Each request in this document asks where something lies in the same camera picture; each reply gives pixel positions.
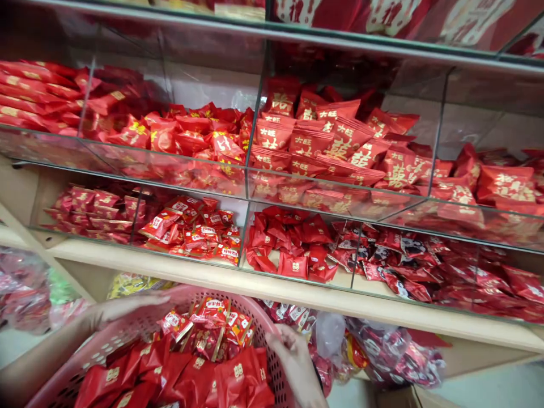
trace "glass display case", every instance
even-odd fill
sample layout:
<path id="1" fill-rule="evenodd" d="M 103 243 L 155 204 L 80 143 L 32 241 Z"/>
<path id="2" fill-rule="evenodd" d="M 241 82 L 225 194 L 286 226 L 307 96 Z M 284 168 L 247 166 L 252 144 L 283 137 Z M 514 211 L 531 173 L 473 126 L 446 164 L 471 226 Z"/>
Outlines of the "glass display case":
<path id="1" fill-rule="evenodd" d="M 33 231 L 542 323 L 511 253 L 544 253 L 543 5 L 26 3 L 0 153 L 54 168 Z"/>

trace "pink plastic basket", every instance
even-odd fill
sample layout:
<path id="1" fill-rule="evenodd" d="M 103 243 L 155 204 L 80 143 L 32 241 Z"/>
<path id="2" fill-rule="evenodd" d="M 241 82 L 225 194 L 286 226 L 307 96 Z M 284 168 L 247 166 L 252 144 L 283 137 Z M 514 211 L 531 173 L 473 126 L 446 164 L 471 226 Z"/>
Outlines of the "pink plastic basket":
<path id="1" fill-rule="evenodd" d="M 187 312 L 192 302 L 200 301 L 205 296 L 229 299 L 240 312 L 253 317 L 255 346 L 266 346 L 265 333 L 275 332 L 270 318 L 253 299 L 248 297 L 190 285 L 177 286 L 166 291 L 165 294 L 171 297 L 169 303 L 139 309 L 96 333 L 43 386 L 27 408 L 72 408 L 89 367 L 104 364 L 108 354 L 136 336 L 157 331 L 159 328 L 157 320 L 163 318 L 174 305 L 179 311 Z M 276 397 L 274 406 L 275 408 L 293 407 L 295 406 L 294 398 L 284 378 L 278 357 L 268 347 L 267 351 L 270 386 Z"/>

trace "shelf edge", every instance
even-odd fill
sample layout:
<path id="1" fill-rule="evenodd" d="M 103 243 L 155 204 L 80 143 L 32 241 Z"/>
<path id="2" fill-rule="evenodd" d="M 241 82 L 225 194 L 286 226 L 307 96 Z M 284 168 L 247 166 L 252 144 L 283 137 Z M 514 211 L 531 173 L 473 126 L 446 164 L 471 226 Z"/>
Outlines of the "shelf edge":
<path id="1" fill-rule="evenodd" d="M 47 252 L 55 258 L 204 286 L 240 295 L 282 301 L 348 316 L 365 317 L 383 323 L 402 325 L 471 341 L 519 350 L 544 352 L 544 340 L 529 328 L 515 323 L 277 279 L 244 270 L 225 269 L 198 262 L 183 262 L 182 259 L 77 239 L 66 239 L 48 249 Z"/>

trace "hand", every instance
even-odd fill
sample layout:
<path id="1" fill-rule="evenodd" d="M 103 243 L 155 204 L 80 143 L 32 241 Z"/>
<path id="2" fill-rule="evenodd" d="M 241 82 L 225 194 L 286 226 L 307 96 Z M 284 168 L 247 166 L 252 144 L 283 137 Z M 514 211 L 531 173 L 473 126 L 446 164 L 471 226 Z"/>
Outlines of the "hand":
<path id="1" fill-rule="evenodd" d="M 286 325 L 276 325 L 281 339 L 266 333 L 266 342 L 278 355 L 296 400 L 302 408 L 328 408 L 304 337 Z"/>
<path id="2" fill-rule="evenodd" d="M 160 305 L 170 300 L 170 296 L 147 292 L 141 295 L 123 297 L 122 299 L 108 300 L 91 306 L 85 311 L 85 320 L 88 321 L 91 331 L 95 332 L 104 324 L 126 316 L 140 307 Z"/>

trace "floor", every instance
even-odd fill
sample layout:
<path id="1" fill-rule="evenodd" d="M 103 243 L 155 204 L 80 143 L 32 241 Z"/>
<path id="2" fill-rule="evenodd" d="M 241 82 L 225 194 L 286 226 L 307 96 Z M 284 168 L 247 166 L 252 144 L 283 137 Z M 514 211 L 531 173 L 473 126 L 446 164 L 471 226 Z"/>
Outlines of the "floor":
<path id="1" fill-rule="evenodd" d="M 0 368 L 42 339 L 22 331 L 0 330 Z M 544 364 L 533 363 L 450 380 L 434 392 L 462 408 L 535 408 L 544 406 L 543 384 Z M 367 381 L 334 384 L 328 401 L 330 408 L 376 408 Z"/>

